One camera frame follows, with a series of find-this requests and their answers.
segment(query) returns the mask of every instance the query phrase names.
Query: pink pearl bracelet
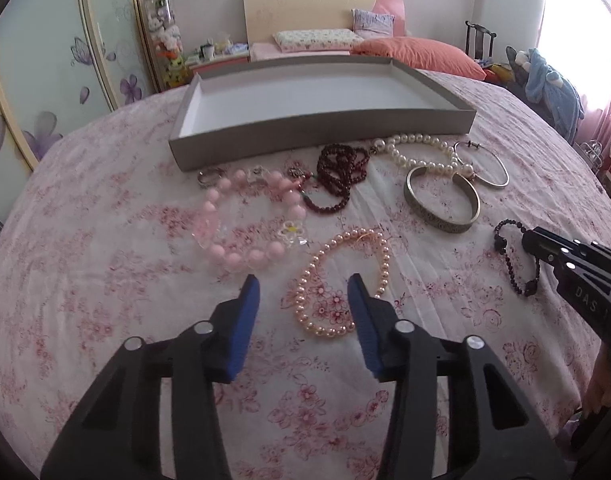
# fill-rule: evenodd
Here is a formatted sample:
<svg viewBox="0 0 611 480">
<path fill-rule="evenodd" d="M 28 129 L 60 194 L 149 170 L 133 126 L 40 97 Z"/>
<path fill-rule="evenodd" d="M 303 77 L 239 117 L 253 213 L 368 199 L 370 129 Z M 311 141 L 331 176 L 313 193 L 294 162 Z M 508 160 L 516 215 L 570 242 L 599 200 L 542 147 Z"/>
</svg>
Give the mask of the pink pearl bracelet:
<svg viewBox="0 0 611 480">
<path fill-rule="evenodd" d="M 377 293 L 375 294 L 375 298 L 381 298 L 381 296 L 385 292 L 390 278 L 390 248 L 387 244 L 387 240 L 385 240 L 385 238 L 383 237 L 383 233 L 374 229 L 361 228 L 353 229 L 352 231 L 344 232 L 342 234 L 338 234 L 332 237 L 329 241 L 323 244 L 323 247 L 319 251 L 317 251 L 316 254 L 314 254 L 310 263 L 307 267 L 305 267 L 305 270 L 301 273 L 301 276 L 296 282 L 296 294 L 294 295 L 294 314 L 296 316 L 296 320 L 308 332 L 315 333 L 317 336 L 327 336 L 329 338 L 342 336 L 348 332 L 354 332 L 355 325 L 353 321 L 348 323 L 347 326 L 341 326 L 339 328 L 326 328 L 324 326 L 314 324 L 310 320 L 310 316 L 306 314 L 306 287 L 312 274 L 316 272 L 316 268 L 323 262 L 323 260 L 330 253 L 330 251 L 340 247 L 345 243 L 352 243 L 361 240 L 362 238 L 367 238 L 373 244 L 377 245 L 377 247 L 380 249 L 380 281 L 379 288 L 377 288 Z"/>
<path fill-rule="evenodd" d="M 230 193 L 242 190 L 254 184 L 268 186 L 271 192 L 281 195 L 285 207 L 285 217 L 289 220 L 282 224 L 276 233 L 276 239 L 267 243 L 264 248 L 251 248 L 245 254 L 229 250 L 220 239 L 221 216 L 219 204 Z M 280 171 L 268 171 L 261 167 L 249 171 L 237 170 L 232 179 L 221 176 L 214 187 L 205 192 L 205 202 L 194 221 L 192 236 L 206 251 L 208 259 L 222 265 L 228 272 L 237 272 L 245 268 L 260 270 L 269 263 L 280 260 L 287 248 L 301 243 L 304 236 L 303 221 L 307 215 L 303 198 L 296 190 L 301 180 L 291 180 Z"/>
</svg>

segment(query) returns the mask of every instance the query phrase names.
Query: purple pillow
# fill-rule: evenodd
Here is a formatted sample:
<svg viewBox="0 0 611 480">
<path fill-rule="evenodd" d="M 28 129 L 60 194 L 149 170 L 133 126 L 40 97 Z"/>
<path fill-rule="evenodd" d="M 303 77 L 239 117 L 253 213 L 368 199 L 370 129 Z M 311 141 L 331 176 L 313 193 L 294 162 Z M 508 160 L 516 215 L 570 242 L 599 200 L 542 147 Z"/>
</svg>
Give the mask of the purple pillow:
<svg viewBox="0 0 611 480">
<path fill-rule="evenodd" d="M 394 16 L 377 14 L 369 10 L 352 9 L 354 33 L 364 40 L 394 36 Z"/>
</svg>

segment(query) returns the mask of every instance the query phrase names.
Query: orange pillow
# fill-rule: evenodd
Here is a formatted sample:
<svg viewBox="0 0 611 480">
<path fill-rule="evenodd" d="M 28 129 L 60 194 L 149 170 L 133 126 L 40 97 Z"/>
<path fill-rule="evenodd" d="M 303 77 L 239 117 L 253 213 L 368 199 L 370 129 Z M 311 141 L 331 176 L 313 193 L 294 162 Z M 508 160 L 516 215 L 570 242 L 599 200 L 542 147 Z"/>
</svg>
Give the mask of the orange pillow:
<svg viewBox="0 0 611 480">
<path fill-rule="evenodd" d="M 423 38 L 379 38 L 356 44 L 350 54 L 394 57 L 412 68 L 433 70 L 483 81 L 485 72 L 463 50 Z"/>
</svg>

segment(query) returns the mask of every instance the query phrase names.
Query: headboard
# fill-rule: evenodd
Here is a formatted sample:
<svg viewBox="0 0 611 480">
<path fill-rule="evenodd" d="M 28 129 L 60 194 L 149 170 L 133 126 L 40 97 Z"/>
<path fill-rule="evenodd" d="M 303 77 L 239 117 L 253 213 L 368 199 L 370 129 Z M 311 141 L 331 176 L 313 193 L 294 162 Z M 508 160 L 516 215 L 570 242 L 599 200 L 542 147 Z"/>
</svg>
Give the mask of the headboard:
<svg viewBox="0 0 611 480">
<path fill-rule="evenodd" d="M 248 43 L 272 41 L 281 30 L 350 28 L 352 9 L 392 14 L 394 36 L 405 35 L 403 0 L 243 0 Z"/>
</svg>

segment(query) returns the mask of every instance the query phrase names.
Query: pink floral bedsheet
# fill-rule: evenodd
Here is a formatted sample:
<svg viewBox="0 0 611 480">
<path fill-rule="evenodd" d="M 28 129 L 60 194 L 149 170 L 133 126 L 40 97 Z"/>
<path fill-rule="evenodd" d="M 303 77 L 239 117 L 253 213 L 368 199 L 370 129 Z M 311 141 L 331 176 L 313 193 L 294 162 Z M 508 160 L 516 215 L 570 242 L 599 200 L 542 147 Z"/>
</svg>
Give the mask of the pink floral bedsheet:
<svg viewBox="0 0 611 480">
<path fill-rule="evenodd" d="M 390 240 L 391 284 L 384 299 L 401 316 L 435 336 L 481 335 L 552 432 L 579 404 L 597 340 L 556 294 L 547 266 L 537 295 L 525 299 L 512 291 L 492 248 L 492 229 L 517 218 L 528 227 L 611 246 L 611 202 L 573 149 L 509 92 L 455 76 L 433 77 L 477 108 L 470 138 L 503 158 L 511 184 L 503 191 L 477 184 L 479 221 L 464 234 L 446 234 L 410 213 L 403 172 L 389 158 L 374 157 L 367 180 L 353 188 L 340 216 L 308 216 L 309 248 L 256 273 L 262 301 L 245 367 L 233 384 L 216 387 L 235 478 L 375 476 L 393 388 L 367 371 L 356 335 L 332 341 L 309 336 L 289 304 L 307 252 L 355 226 L 378 226 Z M 194 173 L 178 170 L 168 146 L 183 92 L 122 108 L 60 141 L 1 233 L 0 428 L 35 472 L 125 338 L 176 336 L 234 297 L 244 280 L 244 273 L 213 269 L 190 235 L 203 192 Z M 318 153 L 276 153 L 230 168 L 260 163 L 314 169 Z M 447 186 L 439 179 L 421 184 L 439 196 Z M 325 192 L 312 193 L 326 200 Z M 457 198 L 453 204 L 451 198 L 437 200 L 457 208 Z M 268 214 L 268 198 L 260 192 L 238 200 L 248 219 L 235 222 L 239 246 L 271 237 L 280 219 Z M 517 280 L 525 283 L 534 262 L 522 254 L 519 232 L 506 229 Z M 367 245 L 338 250 L 311 287 L 313 316 L 331 323 L 348 319 L 346 280 L 361 272 L 374 288 L 375 265 Z M 449 424 L 442 388 L 439 397 L 441 468 Z M 164 428 L 169 438 L 169 423 Z M 169 450 L 163 455 L 169 464 Z"/>
</svg>

